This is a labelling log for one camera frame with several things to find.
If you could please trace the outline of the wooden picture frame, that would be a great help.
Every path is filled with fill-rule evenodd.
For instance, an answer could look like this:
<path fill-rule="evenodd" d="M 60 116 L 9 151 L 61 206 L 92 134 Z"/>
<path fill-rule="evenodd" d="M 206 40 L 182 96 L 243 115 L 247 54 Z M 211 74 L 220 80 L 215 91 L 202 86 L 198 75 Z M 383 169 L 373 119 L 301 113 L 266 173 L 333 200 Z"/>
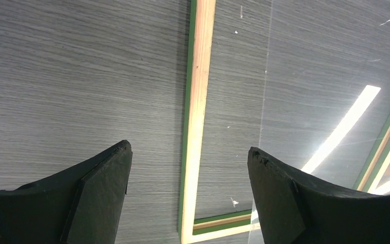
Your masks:
<path fill-rule="evenodd" d="M 191 5 L 182 243 L 241 233 L 248 235 L 244 243 L 264 243 L 247 166 L 249 150 L 259 148 L 262 118 L 268 43 L 262 6 L 263 1 Z M 390 195 L 390 142 L 382 158 L 371 185 L 356 191 Z"/>

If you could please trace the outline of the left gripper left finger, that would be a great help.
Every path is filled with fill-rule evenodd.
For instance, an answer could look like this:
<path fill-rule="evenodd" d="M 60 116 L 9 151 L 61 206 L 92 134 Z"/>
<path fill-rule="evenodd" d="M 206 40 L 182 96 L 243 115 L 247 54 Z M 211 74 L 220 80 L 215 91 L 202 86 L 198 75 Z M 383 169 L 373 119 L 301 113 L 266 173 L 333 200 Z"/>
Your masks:
<path fill-rule="evenodd" d="M 0 190 L 0 243 L 114 243 L 132 157 L 123 140 L 61 172 Z"/>

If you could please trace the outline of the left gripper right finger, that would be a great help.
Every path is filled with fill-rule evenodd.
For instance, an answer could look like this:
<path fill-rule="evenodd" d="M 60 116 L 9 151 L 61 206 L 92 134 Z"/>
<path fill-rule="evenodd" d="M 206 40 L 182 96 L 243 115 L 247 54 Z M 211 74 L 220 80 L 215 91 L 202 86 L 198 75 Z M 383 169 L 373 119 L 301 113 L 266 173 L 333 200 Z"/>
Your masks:
<path fill-rule="evenodd" d="M 332 184 L 256 147 L 247 166 L 264 243 L 390 243 L 390 195 Z"/>

